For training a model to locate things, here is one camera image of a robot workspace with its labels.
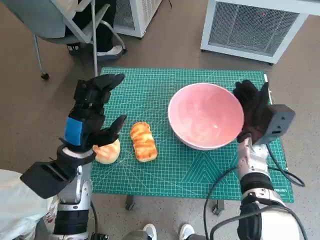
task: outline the white sneaker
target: white sneaker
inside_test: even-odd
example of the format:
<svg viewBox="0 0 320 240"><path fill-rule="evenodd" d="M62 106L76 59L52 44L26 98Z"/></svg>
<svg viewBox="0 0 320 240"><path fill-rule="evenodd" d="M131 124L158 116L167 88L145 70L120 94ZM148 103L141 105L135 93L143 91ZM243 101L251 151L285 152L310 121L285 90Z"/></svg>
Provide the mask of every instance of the white sneaker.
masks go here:
<svg viewBox="0 0 320 240"><path fill-rule="evenodd" d="M97 52L96 55L98 57L104 57L104 56L118 56L119 54L121 54L121 52L123 51L122 46L121 45L117 45L114 46L113 48L111 48L111 50L107 51L107 52Z"/></svg>
<svg viewBox="0 0 320 240"><path fill-rule="evenodd" d="M179 240L186 240L192 234L195 234L194 228L190 224L184 224L180 229Z"/></svg>
<svg viewBox="0 0 320 240"><path fill-rule="evenodd" d="M152 240L157 240L157 230L153 224L149 223L145 225L143 231L145 231Z"/></svg>

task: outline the chair leg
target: chair leg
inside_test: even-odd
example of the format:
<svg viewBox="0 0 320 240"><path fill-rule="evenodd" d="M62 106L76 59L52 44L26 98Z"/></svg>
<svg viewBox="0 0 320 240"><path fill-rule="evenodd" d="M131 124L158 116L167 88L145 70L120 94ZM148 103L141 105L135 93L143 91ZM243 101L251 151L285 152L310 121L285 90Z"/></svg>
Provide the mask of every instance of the chair leg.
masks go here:
<svg viewBox="0 0 320 240"><path fill-rule="evenodd" d="M126 49L126 45L125 45L124 41L123 41L123 40L121 39L121 37L119 37L119 35L115 32L115 30L113 29L113 27L112 27L108 22L103 21L103 20L101 20L100 23L103 24L103 25L105 25L105 26L107 26L107 28L110 29L110 31L113 33L113 35L115 35L116 39L118 39L118 41L120 42L123 51L126 52L127 49Z"/></svg>
<svg viewBox="0 0 320 240"><path fill-rule="evenodd" d="M98 76L98 57L97 57L97 33L96 33L96 9L95 1L91 2L91 15L92 15L92 40L93 40L93 67L94 67L94 76Z"/></svg>
<svg viewBox="0 0 320 240"><path fill-rule="evenodd" d="M41 78L43 78L44 80L48 80L49 79L49 74L42 67L42 62L41 62L41 57L40 57L40 52L39 52L39 46L38 46L38 38L37 38L37 36L35 34L33 35L33 40L34 40L35 53L36 53L36 57L37 57L37 60L38 60L38 66L39 66L40 71L42 73Z"/></svg>

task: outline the chair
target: chair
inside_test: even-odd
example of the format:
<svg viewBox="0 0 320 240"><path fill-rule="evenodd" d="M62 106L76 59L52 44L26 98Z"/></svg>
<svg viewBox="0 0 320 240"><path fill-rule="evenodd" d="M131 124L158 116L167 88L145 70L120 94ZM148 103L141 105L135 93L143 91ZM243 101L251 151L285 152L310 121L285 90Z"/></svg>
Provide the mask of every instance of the chair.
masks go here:
<svg viewBox="0 0 320 240"><path fill-rule="evenodd" d="M42 72L41 77L45 80L49 79L49 75L42 66L37 37L55 44L73 44L78 42L93 44L95 77L98 76L96 29L99 24L103 24L109 28L119 40L124 52L126 51L126 46L122 39L106 21L102 20L110 6L109 4L104 5L102 9L96 13L96 0L82 0L75 9L68 10L61 8L57 4L57 0L0 1L33 33L38 65ZM91 4L92 21L84 29L80 29L73 21L73 16L76 12L82 12L89 4ZM73 35L65 36L66 27L71 30Z"/></svg>

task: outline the bread roll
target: bread roll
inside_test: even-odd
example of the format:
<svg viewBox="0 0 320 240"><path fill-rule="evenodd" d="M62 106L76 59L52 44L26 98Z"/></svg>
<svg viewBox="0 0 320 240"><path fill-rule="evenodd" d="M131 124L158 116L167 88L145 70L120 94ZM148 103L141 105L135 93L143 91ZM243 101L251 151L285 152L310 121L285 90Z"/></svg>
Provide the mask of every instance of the bread roll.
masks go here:
<svg viewBox="0 0 320 240"><path fill-rule="evenodd" d="M158 152L148 123L135 123L132 126L130 137L133 142L135 157L139 162L145 163L156 159Z"/></svg>
<svg viewBox="0 0 320 240"><path fill-rule="evenodd" d="M114 143L101 147L94 145L92 149L96 153L96 161L102 164L113 164L120 154L120 141L117 139Z"/></svg>

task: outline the metal bracket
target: metal bracket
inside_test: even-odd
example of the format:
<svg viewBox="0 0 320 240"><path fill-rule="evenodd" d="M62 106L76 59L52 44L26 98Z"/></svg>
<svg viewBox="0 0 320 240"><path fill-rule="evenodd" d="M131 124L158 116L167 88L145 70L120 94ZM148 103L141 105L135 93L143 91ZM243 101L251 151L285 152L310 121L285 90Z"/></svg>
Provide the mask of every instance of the metal bracket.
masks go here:
<svg viewBox="0 0 320 240"><path fill-rule="evenodd" d="M223 210L225 210L225 201L213 200L213 207L212 207L213 214L216 216L220 216Z"/></svg>
<svg viewBox="0 0 320 240"><path fill-rule="evenodd" d="M125 209L133 210L135 206L135 199L133 195L127 195L125 199Z"/></svg>

